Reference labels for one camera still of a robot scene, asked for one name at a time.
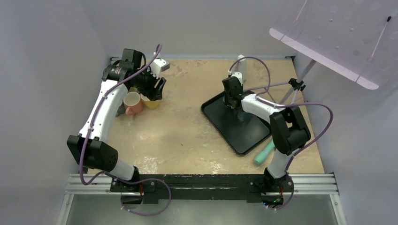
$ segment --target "black tray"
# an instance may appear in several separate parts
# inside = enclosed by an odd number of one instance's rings
[[[224,92],[203,103],[202,113],[238,155],[245,155],[271,136],[271,126],[257,116],[224,104]]]

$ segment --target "wooden table surface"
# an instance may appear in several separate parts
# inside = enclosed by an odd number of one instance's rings
[[[265,62],[272,83],[296,77],[291,60]],[[154,110],[146,108],[135,116],[115,118],[109,144],[119,151],[123,161],[137,166],[140,173],[263,173],[272,153],[261,166],[256,166],[253,158],[270,138],[247,155],[238,156],[200,111],[204,102],[223,91],[221,80],[227,77],[232,63],[232,60],[171,60],[170,69],[164,73],[167,83],[160,106]],[[247,72],[244,88],[267,84],[266,71],[259,62],[249,60]],[[279,101],[289,87],[273,87],[270,92]],[[301,110],[312,133],[306,108]],[[289,172],[324,173],[316,144],[293,160]]]

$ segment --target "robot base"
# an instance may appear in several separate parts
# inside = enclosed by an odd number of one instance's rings
[[[173,199],[181,200],[246,200],[247,203],[265,203],[280,198],[281,191],[293,191],[293,181],[289,176],[280,185],[275,185],[266,192],[261,191],[263,174],[140,174],[141,180],[147,178],[165,181],[172,189]],[[143,204],[157,204],[159,199],[168,199],[166,187],[156,181],[143,182],[140,187],[113,180],[110,191],[121,192],[122,195],[130,192],[144,193]]]

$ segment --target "teal handle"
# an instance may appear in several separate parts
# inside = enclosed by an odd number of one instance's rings
[[[265,148],[259,152],[256,157],[254,157],[254,163],[256,165],[261,165],[264,163],[264,161],[267,159],[268,155],[270,154],[270,152],[275,148],[275,144],[274,141],[271,140],[266,146]]]

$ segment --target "gray floor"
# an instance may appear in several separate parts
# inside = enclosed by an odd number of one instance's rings
[[[158,205],[140,205],[137,211],[154,212]],[[260,203],[245,201],[173,200],[166,211],[142,217],[120,210],[120,196],[76,195],[68,224],[84,225],[336,225],[329,195],[297,195],[284,209],[273,212]]]

